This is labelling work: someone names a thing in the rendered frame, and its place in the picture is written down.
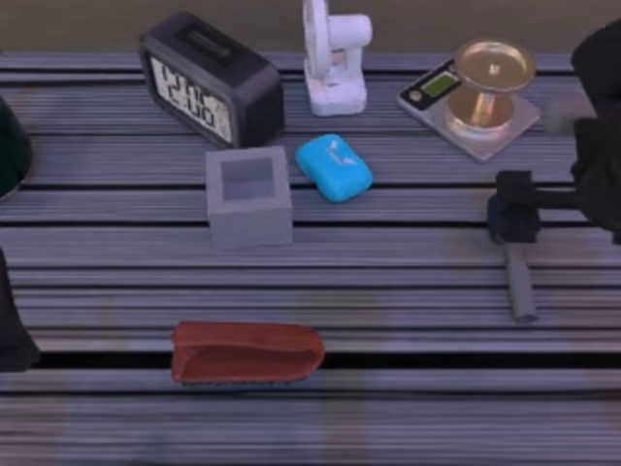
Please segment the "green cup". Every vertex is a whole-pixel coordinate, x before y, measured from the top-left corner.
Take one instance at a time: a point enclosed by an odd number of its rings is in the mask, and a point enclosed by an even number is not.
[[[0,200],[14,192],[32,167],[32,147],[7,103],[0,98]]]

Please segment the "green lcd screen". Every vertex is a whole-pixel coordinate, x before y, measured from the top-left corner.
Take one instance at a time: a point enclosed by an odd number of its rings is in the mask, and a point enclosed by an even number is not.
[[[431,97],[438,97],[455,83],[457,83],[457,78],[449,75],[448,73],[442,73],[428,83],[424,84],[423,90]]]

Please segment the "scale button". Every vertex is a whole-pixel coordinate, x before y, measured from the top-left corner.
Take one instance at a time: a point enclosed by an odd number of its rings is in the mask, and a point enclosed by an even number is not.
[[[414,102],[418,102],[420,99],[422,99],[422,97],[423,95],[418,90],[413,90],[409,93],[409,98]]]

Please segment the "white logo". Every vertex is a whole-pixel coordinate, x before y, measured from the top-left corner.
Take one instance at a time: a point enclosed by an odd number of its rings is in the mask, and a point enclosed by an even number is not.
[[[336,153],[336,150],[339,148],[338,141],[332,141],[330,143],[330,147],[326,148],[328,154],[332,157],[332,159],[337,162],[339,165],[356,165],[356,161],[353,158],[343,156],[341,157]]]

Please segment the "gray box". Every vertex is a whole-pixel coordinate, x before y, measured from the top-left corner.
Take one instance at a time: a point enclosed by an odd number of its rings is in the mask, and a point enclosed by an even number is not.
[[[207,152],[207,218],[218,249],[293,242],[283,147]]]

